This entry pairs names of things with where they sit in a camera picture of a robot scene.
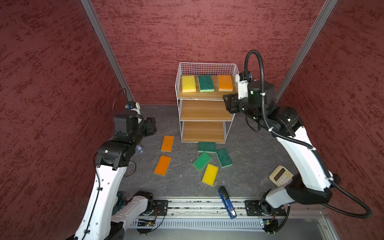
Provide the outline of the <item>white wire shelf rack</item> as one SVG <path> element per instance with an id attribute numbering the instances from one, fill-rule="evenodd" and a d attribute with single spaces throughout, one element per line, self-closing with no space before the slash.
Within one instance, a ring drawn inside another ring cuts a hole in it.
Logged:
<path id="1" fill-rule="evenodd" d="M 223 96 L 237 92 L 235 76 L 238 73 L 236 64 L 179 63 L 175 90 L 183 143 L 226 142 L 235 115 L 227 112 Z M 198 76 L 208 75 L 212 78 L 214 91 L 201 92 Z M 195 77 L 195 92 L 183 92 L 184 76 Z M 231 77 L 233 91 L 220 91 L 218 76 Z"/>

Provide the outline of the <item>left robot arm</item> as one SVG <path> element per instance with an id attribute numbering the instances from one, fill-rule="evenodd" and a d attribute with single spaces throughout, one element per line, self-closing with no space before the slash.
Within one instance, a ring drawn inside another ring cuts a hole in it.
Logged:
<path id="1" fill-rule="evenodd" d="M 115 199 L 131 157 L 144 137 L 157 131 L 154 118 L 144 118 L 138 108 L 125 110 L 114 117 L 112 139 L 98 149 L 96 176 L 89 203 L 72 240 L 122 240 L 127 228 L 142 213 L 154 206 L 153 194 L 139 191 L 132 200 L 113 214 Z"/>

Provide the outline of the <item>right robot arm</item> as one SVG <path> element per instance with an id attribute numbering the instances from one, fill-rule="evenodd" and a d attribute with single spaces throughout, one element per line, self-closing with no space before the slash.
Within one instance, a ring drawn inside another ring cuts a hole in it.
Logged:
<path id="1" fill-rule="evenodd" d="M 367 219 L 372 210 L 357 197 L 340 187 L 340 178 L 326 167 L 316 148 L 312 145 L 298 113 L 292 107 L 274 104 L 274 85 L 265 83 L 265 93 L 261 92 L 261 81 L 236 82 L 238 92 L 223 97 L 229 113 L 243 113 L 247 118 L 265 129 L 285 148 L 298 174 L 287 184 L 266 192 L 260 200 L 260 210 L 264 215 L 273 214 L 279 207 L 293 203 L 302 205 L 323 205 L 343 215 Z M 329 205 L 331 188 L 360 205 L 365 213 L 350 213 Z"/>

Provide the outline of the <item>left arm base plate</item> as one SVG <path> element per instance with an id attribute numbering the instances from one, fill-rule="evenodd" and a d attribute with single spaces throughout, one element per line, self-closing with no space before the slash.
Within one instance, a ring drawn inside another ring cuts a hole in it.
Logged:
<path id="1" fill-rule="evenodd" d="M 168 205 L 168 200 L 154 200 L 154 206 L 150 216 L 166 216 L 168 212 Z"/>

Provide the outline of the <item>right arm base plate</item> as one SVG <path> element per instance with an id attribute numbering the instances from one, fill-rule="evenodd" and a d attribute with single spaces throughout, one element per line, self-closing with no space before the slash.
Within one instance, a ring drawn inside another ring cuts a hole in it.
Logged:
<path id="1" fill-rule="evenodd" d="M 287 215 L 284 207 L 278 209 L 272 209 L 270 213 L 263 213 L 260 201 L 257 200 L 245 200 L 245 209 L 248 217 L 285 217 Z"/>

